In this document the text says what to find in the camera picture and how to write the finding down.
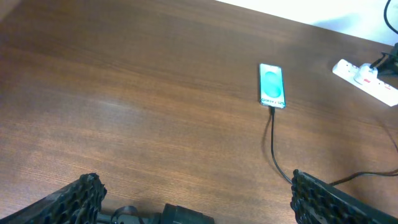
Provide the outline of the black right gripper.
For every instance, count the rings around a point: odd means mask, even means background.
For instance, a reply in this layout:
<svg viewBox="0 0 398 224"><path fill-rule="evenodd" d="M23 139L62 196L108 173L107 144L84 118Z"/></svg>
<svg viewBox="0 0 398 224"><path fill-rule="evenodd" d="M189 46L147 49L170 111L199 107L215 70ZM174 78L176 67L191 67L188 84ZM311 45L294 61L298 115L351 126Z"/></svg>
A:
<svg viewBox="0 0 398 224"><path fill-rule="evenodd" d="M383 52L385 61L381 65L381 75L397 75L397 45L396 43L390 53Z"/></svg>

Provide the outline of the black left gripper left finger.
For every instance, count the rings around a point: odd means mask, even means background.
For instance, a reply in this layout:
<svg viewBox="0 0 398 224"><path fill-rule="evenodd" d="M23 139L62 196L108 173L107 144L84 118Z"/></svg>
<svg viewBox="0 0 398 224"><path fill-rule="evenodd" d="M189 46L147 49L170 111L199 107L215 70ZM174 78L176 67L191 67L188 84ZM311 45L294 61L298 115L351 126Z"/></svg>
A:
<svg viewBox="0 0 398 224"><path fill-rule="evenodd" d="M96 223L107 194L99 175L83 174L76 181L1 219L1 224Z"/></svg>

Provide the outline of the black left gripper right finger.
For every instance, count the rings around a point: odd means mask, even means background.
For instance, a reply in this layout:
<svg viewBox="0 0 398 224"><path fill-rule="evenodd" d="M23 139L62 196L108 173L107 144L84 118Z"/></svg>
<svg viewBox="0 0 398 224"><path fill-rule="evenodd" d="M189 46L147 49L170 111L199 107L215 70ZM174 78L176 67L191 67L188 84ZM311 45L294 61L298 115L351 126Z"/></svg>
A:
<svg viewBox="0 0 398 224"><path fill-rule="evenodd" d="M297 223L397 224L397 218L305 173L294 170L292 201Z"/></svg>

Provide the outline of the blue screen Galaxy smartphone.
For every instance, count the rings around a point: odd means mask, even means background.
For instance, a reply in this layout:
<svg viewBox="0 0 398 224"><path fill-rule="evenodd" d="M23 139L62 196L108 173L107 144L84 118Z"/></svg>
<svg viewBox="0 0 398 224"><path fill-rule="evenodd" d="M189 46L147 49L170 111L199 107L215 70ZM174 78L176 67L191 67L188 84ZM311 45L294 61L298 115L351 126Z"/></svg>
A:
<svg viewBox="0 0 398 224"><path fill-rule="evenodd" d="M285 108L282 68L261 63L259 65L259 102L265 106Z"/></svg>

